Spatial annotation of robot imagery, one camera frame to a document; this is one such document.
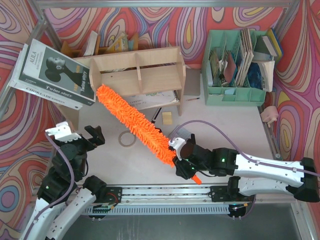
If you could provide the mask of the orange chenille duster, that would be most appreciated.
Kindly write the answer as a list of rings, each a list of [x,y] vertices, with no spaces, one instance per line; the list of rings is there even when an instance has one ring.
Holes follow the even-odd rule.
[[[101,85],[96,91],[98,101],[124,124],[147,148],[164,164],[174,166],[177,156],[169,149],[169,138],[156,129],[143,113],[130,106],[119,94],[106,85]]]

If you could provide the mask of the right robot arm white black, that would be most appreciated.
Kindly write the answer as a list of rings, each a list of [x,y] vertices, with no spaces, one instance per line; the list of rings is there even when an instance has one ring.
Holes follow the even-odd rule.
[[[205,149],[176,137],[169,141],[176,151],[176,175],[199,182],[196,174],[225,177],[226,194],[233,200],[257,194],[286,194],[309,203],[320,201],[314,160],[280,161],[248,155],[230,148]]]

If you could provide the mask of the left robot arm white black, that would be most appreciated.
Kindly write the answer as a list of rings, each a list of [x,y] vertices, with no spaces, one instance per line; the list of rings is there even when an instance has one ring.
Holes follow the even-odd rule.
[[[37,192],[32,215],[20,236],[22,240],[61,240],[81,213],[107,193],[107,184],[95,175],[86,178],[70,204],[66,204],[77,182],[86,176],[87,153],[105,144],[100,126],[84,128],[91,138],[72,132],[67,122],[45,130],[56,150],[52,167]]]

